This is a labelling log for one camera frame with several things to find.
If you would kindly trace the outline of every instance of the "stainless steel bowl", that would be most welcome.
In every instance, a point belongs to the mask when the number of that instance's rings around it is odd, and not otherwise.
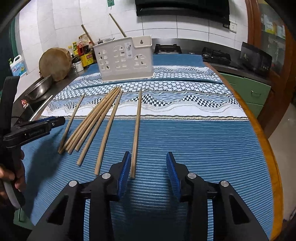
[[[50,75],[40,80],[39,82],[37,82],[35,85],[33,85],[28,90],[28,94],[26,94],[26,96],[30,100],[36,100],[42,95],[44,95],[49,90],[51,85],[52,85],[52,76]]]

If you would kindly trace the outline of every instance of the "drawer handle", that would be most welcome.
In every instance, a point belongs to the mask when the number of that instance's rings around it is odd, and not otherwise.
[[[254,92],[254,91],[251,91],[251,94],[255,94],[255,95],[257,95],[256,97],[260,97],[260,95],[261,95],[261,93],[256,93],[256,92]]]

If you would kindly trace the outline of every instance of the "tiled floor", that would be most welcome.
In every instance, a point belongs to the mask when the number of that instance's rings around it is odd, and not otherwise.
[[[296,207],[296,107],[290,104],[280,124],[269,138],[277,160],[284,192],[284,219]]]

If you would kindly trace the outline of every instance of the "blue label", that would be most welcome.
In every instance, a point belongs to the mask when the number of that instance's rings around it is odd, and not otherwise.
[[[11,72],[13,76],[21,76],[26,72],[25,66],[23,62],[17,63],[15,66],[11,68]]]

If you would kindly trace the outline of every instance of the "silver screw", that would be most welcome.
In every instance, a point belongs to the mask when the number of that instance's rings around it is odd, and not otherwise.
[[[108,179],[110,177],[111,177],[110,173],[107,173],[107,172],[102,175],[103,179]]]
[[[221,185],[222,185],[223,187],[228,187],[228,186],[229,186],[229,182],[227,182],[227,181],[222,181],[222,182],[221,182]]]
[[[195,173],[188,173],[188,178],[190,178],[190,179],[194,179],[194,178],[196,178],[196,174]]]
[[[77,182],[75,180],[72,180],[71,182],[69,182],[70,187],[75,187],[76,185],[77,185]]]

